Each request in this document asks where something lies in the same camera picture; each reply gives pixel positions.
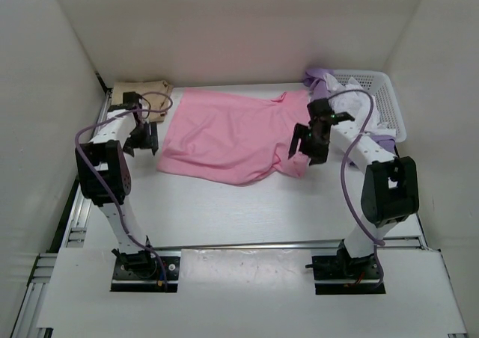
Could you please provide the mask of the beige t shirt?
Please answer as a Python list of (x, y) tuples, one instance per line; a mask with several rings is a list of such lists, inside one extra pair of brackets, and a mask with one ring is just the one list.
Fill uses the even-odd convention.
[(112, 105), (119, 105), (123, 102), (123, 94), (126, 92), (136, 92), (141, 94), (146, 100), (146, 105), (151, 106), (153, 113), (143, 114), (148, 117), (150, 122), (162, 123), (165, 120), (166, 113), (156, 113), (159, 110), (165, 110), (168, 107), (168, 99), (172, 94), (174, 86), (165, 80), (156, 82), (115, 82), (112, 91)]

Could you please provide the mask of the pink t shirt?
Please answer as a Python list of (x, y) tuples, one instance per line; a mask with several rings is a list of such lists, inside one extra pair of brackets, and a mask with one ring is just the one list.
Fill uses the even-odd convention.
[(309, 120), (306, 90), (258, 99), (188, 88), (174, 112), (157, 170), (248, 185), (279, 172), (304, 176), (308, 158), (288, 156), (294, 126)]

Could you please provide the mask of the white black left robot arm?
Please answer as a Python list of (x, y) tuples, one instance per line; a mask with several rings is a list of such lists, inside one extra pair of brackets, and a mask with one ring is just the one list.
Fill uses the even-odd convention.
[(82, 194), (106, 217), (118, 241), (112, 251), (117, 261), (141, 279), (158, 277), (160, 264), (129, 202), (132, 179), (125, 155), (157, 150), (148, 142), (152, 132), (145, 111), (138, 103), (114, 105), (103, 122), (80, 129), (74, 139)]

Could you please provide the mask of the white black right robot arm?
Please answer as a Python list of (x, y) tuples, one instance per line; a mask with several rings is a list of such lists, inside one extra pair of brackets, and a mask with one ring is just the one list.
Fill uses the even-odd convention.
[[(326, 162), (331, 145), (344, 154), (340, 184), (356, 227), (340, 243), (334, 261), (324, 269), (327, 275), (352, 278), (372, 263), (375, 250), (385, 244), (385, 235), (418, 211), (417, 169), (410, 157), (399, 158), (383, 149), (348, 114), (321, 117), (307, 126), (297, 123), (288, 156), (303, 153), (311, 165), (321, 165)], [(364, 177), (359, 212), (347, 191), (345, 173), (349, 162)]]

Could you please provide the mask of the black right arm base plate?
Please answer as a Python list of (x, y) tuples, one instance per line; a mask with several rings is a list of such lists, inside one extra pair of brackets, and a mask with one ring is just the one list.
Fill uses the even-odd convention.
[(338, 256), (312, 256), (316, 295), (384, 295), (379, 265), (373, 255), (341, 262)]

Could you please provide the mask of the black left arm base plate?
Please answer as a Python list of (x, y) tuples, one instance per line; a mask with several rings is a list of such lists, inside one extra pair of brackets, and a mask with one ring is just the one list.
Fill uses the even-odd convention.
[(110, 285), (111, 292), (176, 293), (180, 276), (180, 257), (161, 256), (162, 266), (154, 254), (140, 251), (120, 253), (114, 249), (115, 266)]

